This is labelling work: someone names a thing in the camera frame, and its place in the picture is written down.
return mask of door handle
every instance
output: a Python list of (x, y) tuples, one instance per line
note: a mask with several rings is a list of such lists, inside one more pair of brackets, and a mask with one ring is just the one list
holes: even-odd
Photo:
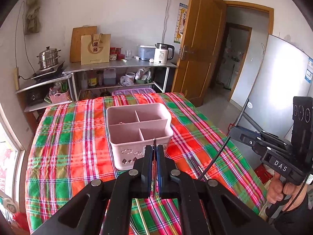
[(184, 45), (183, 50), (182, 50), (182, 56), (180, 59), (185, 60), (187, 53), (193, 54), (193, 51), (189, 50), (189, 47), (187, 45)]

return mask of metal screw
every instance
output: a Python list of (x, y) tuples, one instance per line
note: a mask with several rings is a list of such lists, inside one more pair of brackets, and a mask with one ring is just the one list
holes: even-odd
[(172, 169), (172, 170), (171, 170), (171, 174), (172, 174), (173, 176), (179, 176), (179, 175), (180, 175), (180, 170), (178, 170), (178, 169)]
[(131, 169), (131, 170), (128, 172), (128, 174), (131, 175), (131, 176), (135, 176), (135, 175), (138, 174), (138, 170), (136, 170), (136, 169)]
[(94, 180), (92, 180), (91, 185), (92, 186), (99, 186), (99, 185), (101, 185), (101, 180), (100, 179), (94, 179)]
[(215, 186), (217, 186), (219, 183), (215, 180), (215, 179), (210, 179), (209, 181), (208, 181), (208, 185), (209, 186), (212, 186), (212, 187), (215, 187)]

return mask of bag handle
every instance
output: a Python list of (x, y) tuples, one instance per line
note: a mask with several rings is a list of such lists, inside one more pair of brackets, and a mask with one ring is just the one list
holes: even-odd
[(100, 43), (100, 40), (102, 38), (102, 33), (99, 35), (99, 41), (98, 41), (98, 45), (97, 46), (94, 46), (94, 34), (90, 34), (91, 35), (91, 44), (93, 47), (97, 47), (99, 46), (99, 43)]

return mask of divided compartment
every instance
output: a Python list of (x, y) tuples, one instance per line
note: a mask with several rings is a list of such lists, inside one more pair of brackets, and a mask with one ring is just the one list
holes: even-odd
[(108, 108), (107, 124), (115, 167), (132, 169), (134, 161), (144, 156), (146, 145), (152, 145), (154, 138), (166, 151), (173, 136), (171, 119), (161, 103)]

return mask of kettle handle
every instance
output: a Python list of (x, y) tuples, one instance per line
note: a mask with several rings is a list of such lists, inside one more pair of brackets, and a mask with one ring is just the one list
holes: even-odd
[(172, 60), (174, 58), (175, 47), (173, 45), (168, 45), (168, 47), (172, 49), (172, 56), (170, 58), (167, 58), (167, 59)]

